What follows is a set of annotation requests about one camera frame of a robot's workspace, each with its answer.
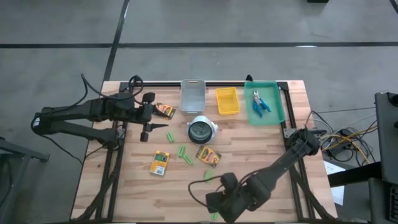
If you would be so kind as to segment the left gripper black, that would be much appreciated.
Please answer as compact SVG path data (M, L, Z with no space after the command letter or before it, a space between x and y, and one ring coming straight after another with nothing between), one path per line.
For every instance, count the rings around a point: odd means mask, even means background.
M164 128L167 127L168 124L150 124L149 122L152 119L152 114L156 116L161 116L165 118L169 118L168 114L163 113L157 107L152 105L152 102L155 100L155 93L148 92L143 94L142 101L137 102L140 105L141 114L139 115L139 123L142 124L142 132L140 136L141 142L147 142L149 139L149 133L156 128Z

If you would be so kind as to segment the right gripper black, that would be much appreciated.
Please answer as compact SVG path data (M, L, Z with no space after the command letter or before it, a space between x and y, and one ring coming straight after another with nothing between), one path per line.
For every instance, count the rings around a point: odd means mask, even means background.
M220 177L222 192L206 194L206 206L210 213L218 212L226 223L234 223L246 209L246 202L238 192L238 180L234 173Z

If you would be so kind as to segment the yellow Crayola crayon box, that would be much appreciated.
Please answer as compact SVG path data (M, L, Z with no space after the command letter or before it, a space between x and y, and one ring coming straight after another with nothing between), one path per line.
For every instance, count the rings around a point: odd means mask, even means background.
M169 118L167 118L167 119L172 119L174 114L175 114L175 111L176 111L176 109L174 107L169 106L169 105L165 105L165 104L162 104L162 103L156 103L155 107L157 107L163 113L168 114Z
M195 157L209 166L216 167L222 155L208 146L201 146Z
M164 176L169 157L170 154L168 152L156 151L149 172L151 174Z

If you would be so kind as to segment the white plastic bin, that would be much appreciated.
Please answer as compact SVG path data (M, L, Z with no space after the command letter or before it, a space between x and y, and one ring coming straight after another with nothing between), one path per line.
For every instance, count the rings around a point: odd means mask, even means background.
M206 105L205 81L182 80L180 86L180 111L187 115L202 114Z

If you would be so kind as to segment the yellow plastic basket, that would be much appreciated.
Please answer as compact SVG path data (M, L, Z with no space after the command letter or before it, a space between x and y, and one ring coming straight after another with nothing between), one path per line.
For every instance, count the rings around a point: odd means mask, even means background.
M216 101L220 115L232 115L240 112L239 100L235 87L217 88Z

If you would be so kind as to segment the white paper sheet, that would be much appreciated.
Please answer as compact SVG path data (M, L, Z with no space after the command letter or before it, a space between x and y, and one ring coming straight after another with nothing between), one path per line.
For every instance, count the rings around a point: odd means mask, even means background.
M327 161L323 161L324 162L324 166L326 169L326 173L328 175L330 174L334 174L337 172L342 172L345 171L344 168L336 166L330 162ZM331 187L331 194L333 196L333 201L338 204L343 206L344 204L344 194L345 194L345 187L344 186L339 186L339 187Z

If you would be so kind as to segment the green plastic tray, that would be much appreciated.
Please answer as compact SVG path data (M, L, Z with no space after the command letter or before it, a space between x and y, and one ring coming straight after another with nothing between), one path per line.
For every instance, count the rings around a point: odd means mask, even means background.
M259 96L269 106L271 112L263 112L263 116L260 117L253 110L253 91L257 90ZM265 125L279 125L285 121L284 109L280 98L280 91L276 81L253 81L246 82L244 84L244 97L246 101L246 108L248 114L249 124L254 126L265 126Z

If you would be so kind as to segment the black power strip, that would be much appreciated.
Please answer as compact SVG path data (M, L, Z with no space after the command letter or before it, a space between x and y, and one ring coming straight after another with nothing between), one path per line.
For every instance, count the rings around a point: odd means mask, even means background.
M326 151L329 156L337 156L338 154L345 151L352 151L355 147L350 143L340 144Z

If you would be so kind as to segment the grey metal table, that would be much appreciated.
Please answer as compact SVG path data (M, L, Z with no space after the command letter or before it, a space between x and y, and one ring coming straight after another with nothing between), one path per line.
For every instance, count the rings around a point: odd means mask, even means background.
M0 224L6 224L31 159L47 162L50 155L18 146L0 137Z

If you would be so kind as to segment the black equipment cart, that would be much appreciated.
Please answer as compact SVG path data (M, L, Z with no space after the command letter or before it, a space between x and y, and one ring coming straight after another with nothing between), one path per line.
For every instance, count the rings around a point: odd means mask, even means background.
M398 224L398 94L376 93L380 161L369 180L372 224Z

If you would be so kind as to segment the blue-handled pliers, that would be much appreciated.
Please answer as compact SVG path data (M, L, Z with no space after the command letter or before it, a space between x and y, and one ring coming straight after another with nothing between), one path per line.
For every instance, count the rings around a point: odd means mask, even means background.
M271 112L269 106L264 102L264 100L259 96L257 90L253 91L253 110L260 116L263 116L263 110L266 112Z

